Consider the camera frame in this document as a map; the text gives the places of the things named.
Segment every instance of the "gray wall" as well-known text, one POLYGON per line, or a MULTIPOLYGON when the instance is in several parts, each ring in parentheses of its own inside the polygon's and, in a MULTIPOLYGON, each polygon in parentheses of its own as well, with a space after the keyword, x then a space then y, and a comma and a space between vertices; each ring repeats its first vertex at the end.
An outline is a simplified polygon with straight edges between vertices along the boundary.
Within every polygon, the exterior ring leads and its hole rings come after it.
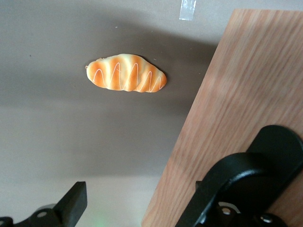
POLYGON ((0 2, 0 216, 16 222, 87 181, 79 227, 139 227, 234 8, 300 0, 0 2), (101 89, 85 65, 119 53, 162 69, 154 94, 101 89))

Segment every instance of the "tape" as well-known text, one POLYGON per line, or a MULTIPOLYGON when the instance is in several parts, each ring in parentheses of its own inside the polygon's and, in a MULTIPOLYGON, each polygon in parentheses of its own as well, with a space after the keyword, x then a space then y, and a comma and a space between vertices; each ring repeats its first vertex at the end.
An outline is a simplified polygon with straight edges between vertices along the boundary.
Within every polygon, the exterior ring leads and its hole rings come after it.
POLYGON ((180 20, 193 20, 196 0, 182 0, 180 9, 180 20))

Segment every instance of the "bread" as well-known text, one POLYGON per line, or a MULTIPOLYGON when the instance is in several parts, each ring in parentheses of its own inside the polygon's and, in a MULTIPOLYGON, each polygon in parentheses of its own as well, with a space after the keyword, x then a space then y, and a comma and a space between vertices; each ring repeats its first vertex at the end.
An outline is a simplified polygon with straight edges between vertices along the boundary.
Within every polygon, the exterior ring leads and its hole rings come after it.
POLYGON ((98 87, 117 91, 157 92, 167 81, 163 72, 142 57, 125 53, 91 62, 86 73, 98 87))

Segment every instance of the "wood grain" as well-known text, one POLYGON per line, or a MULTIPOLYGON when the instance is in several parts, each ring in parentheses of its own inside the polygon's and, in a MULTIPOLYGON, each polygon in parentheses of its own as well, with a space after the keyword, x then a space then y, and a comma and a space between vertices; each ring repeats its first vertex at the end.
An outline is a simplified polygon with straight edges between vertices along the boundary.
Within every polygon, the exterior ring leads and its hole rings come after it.
MULTIPOLYGON (((266 125, 303 137, 303 12, 233 12, 142 221, 174 227, 195 181, 266 125)), ((303 173, 270 211, 303 226, 303 173)))

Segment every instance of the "white icing stripe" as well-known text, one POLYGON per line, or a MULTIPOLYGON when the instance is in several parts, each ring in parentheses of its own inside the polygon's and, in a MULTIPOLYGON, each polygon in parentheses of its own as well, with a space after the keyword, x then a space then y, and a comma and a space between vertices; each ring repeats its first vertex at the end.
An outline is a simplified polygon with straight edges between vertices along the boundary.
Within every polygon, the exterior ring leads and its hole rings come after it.
POLYGON ((126 86, 128 80, 129 80, 129 78, 130 78, 130 76, 131 76, 131 74, 132 74, 132 72, 133 72, 133 70, 134 70, 135 65, 137 66, 137 86, 136 86, 136 89, 135 89, 135 90, 141 91, 141 90, 143 89, 143 87, 144 87, 144 85, 145 85, 145 83, 146 83, 146 81, 147 81, 147 78, 148 78, 149 76, 151 77, 151 78, 150 78, 149 92, 152 92, 152 91, 154 90, 154 88, 156 87, 156 84, 157 84, 157 82, 158 82, 159 79, 160 79, 160 81, 159 81, 159 90, 161 90, 161 89, 164 87, 164 85, 162 85, 162 87, 161 87, 161 77, 159 76, 159 77, 157 78, 156 82, 154 83, 154 86, 152 87, 152 90, 151 90, 152 71, 149 71, 148 74, 147 74, 147 77, 146 77, 146 79, 145 79, 145 82, 143 83, 141 89, 138 90, 138 78, 139 78, 139 66, 138 66, 138 63, 135 63, 135 64, 133 65, 132 70, 131 70, 131 72, 130 72, 128 78, 127 78, 127 80, 125 81, 124 87, 123 87, 123 88, 121 87, 121 70, 120 70, 120 63, 119 63, 119 62, 118 62, 118 63, 115 65, 115 67, 114 67, 113 74, 112 74, 112 76, 111 76, 111 78, 110 78, 110 82, 109 82, 109 85, 108 85, 108 86, 106 85, 106 83, 105 83, 105 81, 104 81, 104 75, 103 75, 103 71, 102 71, 101 69, 97 69, 97 71, 95 72, 95 75, 94 75, 94 78, 93 78, 93 82, 95 82, 96 75, 97 75, 97 73, 100 71, 100 72, 101 72, 101 75, 102 75, 102 80, 103 80, 104 86, 105 86, 107 89, 110 89, 110 85, 111 85, 111 83, 112 83, 112 80, 113 80, 113 77, 114 77, 115 70, 118 70, 118 71, 119 71, 119 85, 120 85, 120 89, 121 89, 121 90, 124 90, 124 88, 125 88, 125 86, 126 86))

